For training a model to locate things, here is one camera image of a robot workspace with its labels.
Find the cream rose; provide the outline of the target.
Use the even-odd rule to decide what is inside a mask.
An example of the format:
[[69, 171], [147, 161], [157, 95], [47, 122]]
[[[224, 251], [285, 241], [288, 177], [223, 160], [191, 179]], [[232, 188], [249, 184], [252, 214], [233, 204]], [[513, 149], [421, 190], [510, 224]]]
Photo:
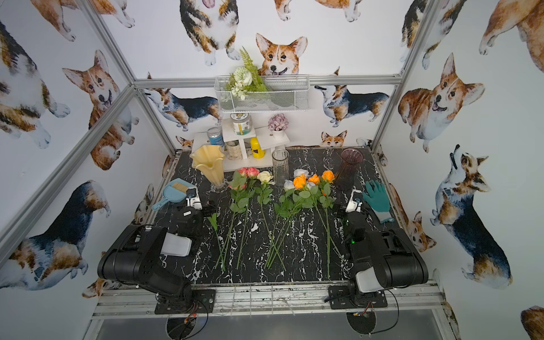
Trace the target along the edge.
[[[286, 270], [283, 259], [281, 258], [279, 251], [279, 235], [276, 234], [276, 227], [279, 223], [279, 218], [283, 218], [285, 213], [282, 207], [282, 202], [278, 203], [273, 198], [273, 175], [269, 171], [261, 171], [257, 175], [257, 180], [260, 186], [256, 189], [257, 202], [259, 204], [260, 211], [262, 213], [263, 222], [266, 228], [267, 235], [269, 237], [269, 253], [266, 259], [264, 267], [270, 269], [276, 259], [279, 260], [283, 270]], [[266, 207], [273, 206], [273, 212], [276, 216], [274, 218], [268, 218], [265, 214]]]

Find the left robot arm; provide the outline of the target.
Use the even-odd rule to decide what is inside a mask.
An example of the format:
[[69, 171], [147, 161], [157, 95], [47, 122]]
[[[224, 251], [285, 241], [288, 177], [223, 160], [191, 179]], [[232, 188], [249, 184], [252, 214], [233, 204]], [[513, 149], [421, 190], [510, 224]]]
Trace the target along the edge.
[[214, 204], [201, 209], [193, 206], [179, 208], [179, 227], [172, 234], [167, 227], [129, 225], [102, 256], [97, 273], [99, 278], [126, 285], [136, 285], [157, 294], [160, 303], [193, 306], [194, 298], [189, 280], [162, 266], [161, 255], [188, 256], [193, 240], [181, 235], [186, 229], [200, 228], [205, 217], [216, 212]]

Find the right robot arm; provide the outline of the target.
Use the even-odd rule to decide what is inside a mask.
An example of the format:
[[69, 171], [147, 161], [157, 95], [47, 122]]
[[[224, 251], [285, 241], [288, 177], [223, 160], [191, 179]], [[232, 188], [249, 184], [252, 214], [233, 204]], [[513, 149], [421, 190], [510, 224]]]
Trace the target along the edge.
[[364, 214], [348, 212], [338, 203], [333, 211], [343, 227], [347, 259], [354, 265], [348, 280], [349, 297], [407, 288], [429, 280], [424, 260], [403, 229], [373, 229]]

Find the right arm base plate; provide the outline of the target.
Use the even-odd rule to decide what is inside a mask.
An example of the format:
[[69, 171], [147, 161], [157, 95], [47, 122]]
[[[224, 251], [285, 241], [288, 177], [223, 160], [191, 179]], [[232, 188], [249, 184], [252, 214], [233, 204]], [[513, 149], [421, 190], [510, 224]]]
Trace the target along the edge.
[[344, 286], [329, 286], [328, 296], [324, 299], [333, 310], [359, 309], [367, 307], [385, 308], [388, 307], [387, 298], [383, 291], [372, 293], [360, 293], [355, 288]]

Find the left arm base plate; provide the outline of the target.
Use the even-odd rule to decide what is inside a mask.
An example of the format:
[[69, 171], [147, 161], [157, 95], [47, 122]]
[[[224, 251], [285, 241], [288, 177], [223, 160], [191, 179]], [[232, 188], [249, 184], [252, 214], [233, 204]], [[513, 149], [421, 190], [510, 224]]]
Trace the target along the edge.
[[217, 290], [193, 290], [189, 297], [164, 297], [157, 295], [154, 314], [173, 315], [191, 313], [212, 313]]

